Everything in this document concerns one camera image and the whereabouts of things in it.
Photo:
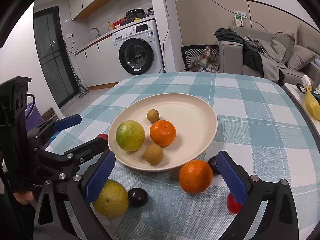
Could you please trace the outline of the left hand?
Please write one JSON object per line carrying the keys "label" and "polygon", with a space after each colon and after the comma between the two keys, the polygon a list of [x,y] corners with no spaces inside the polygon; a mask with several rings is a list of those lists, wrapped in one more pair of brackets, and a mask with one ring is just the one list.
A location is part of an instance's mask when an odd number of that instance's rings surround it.
{"label": "left hand", "polygon": [[19,203],[23,205],[27,205],[30,202],[34,201],[34,194],[31,191],[16,192],[14,193],[14,197]]}

